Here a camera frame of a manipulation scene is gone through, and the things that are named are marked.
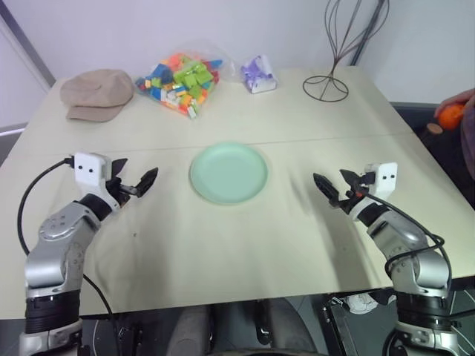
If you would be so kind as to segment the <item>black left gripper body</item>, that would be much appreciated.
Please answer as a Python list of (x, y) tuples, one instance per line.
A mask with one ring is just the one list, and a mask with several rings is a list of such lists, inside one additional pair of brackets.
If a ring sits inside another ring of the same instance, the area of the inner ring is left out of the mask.
[(118, 206), (124, 206), (131, 197), (139, 197), (138, 190), (134, 186), (123, 185), (122, 179), (119, 177), (108, 180), (105, 187)]

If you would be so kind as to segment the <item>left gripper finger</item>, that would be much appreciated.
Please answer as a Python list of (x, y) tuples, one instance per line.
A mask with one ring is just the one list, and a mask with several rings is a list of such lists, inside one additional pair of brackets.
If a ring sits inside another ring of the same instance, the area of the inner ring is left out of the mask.
[(115, 159), (111, 162), (111, 179), (115, 179), (117, 177), (117, 175), (124, 168), (127, 161), (128, 161), (127, 158), (122, 158), (122, 159)]
[(140, 179), (139, 183), (134, 187), (135, 196), (142, 197), (154, 184), (155, 179), (158, 175), (158, 167), (152, 168), (147, 171)]

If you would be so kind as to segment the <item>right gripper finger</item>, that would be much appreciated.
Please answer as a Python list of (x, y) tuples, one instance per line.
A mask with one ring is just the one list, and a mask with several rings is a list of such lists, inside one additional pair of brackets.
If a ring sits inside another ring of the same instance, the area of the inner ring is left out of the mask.
[(321, 174), (312, 174), (318, 190), (328, 199), (329, 203), (339, 203), (339, 192), (333, 184)]
[(351, 191), (361, 190), (361, 177), (357, 173), (346, 169), (340, 169), (339, 171), (344, 178), (344, 181), (350, 186)]

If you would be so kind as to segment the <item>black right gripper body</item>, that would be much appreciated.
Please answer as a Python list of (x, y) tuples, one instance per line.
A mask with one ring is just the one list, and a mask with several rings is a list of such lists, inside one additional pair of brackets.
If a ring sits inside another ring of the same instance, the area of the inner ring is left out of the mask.
[(369, 193), (369, 188), (367, 187), (366, 179), (363, 176), (360, 177), (361, 190), (351, 191), (349, 189), (349, 191), (346, 193), (347, 198), (345, 200), (339, 199), (339, 203), (330, 203), (333, 208), (340, 208), (346, 214), (349, 214), (360, 202), (363, 201), (363, 199)]

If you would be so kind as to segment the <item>person's bare hand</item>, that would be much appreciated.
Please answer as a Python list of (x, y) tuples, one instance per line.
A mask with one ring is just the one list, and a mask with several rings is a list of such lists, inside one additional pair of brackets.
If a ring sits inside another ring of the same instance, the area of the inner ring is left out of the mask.
[(439, 104), (439, 106), (435, 110), (434, 116), (437, 118), (446, 107), (449, 107), (455, 104), (463, 104), (465, 110), (469, 110), (470, 108), (473, 108), (474, 107), (474, 92), (475, 90), (472, 88), (469, 90), (465, 90), (461, 93), (458, 93), (455, 96), (445, 99)]

